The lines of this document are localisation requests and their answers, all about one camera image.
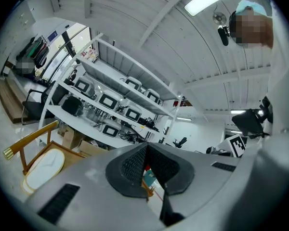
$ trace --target floor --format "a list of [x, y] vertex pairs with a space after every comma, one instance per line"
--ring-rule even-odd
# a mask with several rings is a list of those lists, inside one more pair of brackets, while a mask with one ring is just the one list
[[[23, 168], [19, 153], [7, 161], [2, 152], [24, 136], [36, 131], [38, 126], [38, 123], [25, 126], [12, 124], [0, 102], [0, 186], [4, 192], [18, 198], [22, 202], [26, 200], [28, 196], [20, 187], [24, 175], [22, 173]], [[30, 162], [43, 146], [42, 143], [38, 145], [37, 140], [26, 146], [26, 161]]]

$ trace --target ceiling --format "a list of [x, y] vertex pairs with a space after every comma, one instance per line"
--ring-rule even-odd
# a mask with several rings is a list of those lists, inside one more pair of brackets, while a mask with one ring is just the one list
[[[55, 16], [104, 33], [116, 47], [174, 82], [208, 120], [231, 117], [214, 111], [257, 108], [267, 93], [270, 50], [225, 47], [213, 22], [214, 10], [229, 18], [241, 0], [220, 0], [192, 17], [190, 0], [52, 0]], [[262, 4], [272, 14], [269, 0]]]

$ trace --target wall fan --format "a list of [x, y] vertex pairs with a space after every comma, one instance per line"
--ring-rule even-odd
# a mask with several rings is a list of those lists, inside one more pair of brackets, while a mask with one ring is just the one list
[[226, 24], [227, 18], [222, 12], [214, 12], [213, 13], [213, 21], [215, 24], [223, 26]]

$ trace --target gold chair leg cap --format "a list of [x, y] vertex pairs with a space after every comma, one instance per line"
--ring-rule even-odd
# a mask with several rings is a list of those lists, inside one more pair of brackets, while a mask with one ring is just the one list
[[4, 155], [6, 160], [10, 160], [14, 156], [14, 153], [11, 150], [11, 148], [9, 147], [8, 149], [3, 151], [3, 155]]

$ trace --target chair armrest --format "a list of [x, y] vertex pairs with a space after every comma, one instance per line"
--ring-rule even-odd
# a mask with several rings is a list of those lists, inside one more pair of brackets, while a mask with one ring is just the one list
[[28, 101], [28, 98], [29, 98], [29, 96], [30, 96], [30, 93], [32, 93], [32, 92], [43, 93], [43, 92], [40, 91], [40, 90], [33, 90], [33, 89], [30, 89], [30, 90], [29, 90], [29, 93], [28, 93], [28, 95], [27, 95], [26, 101]]

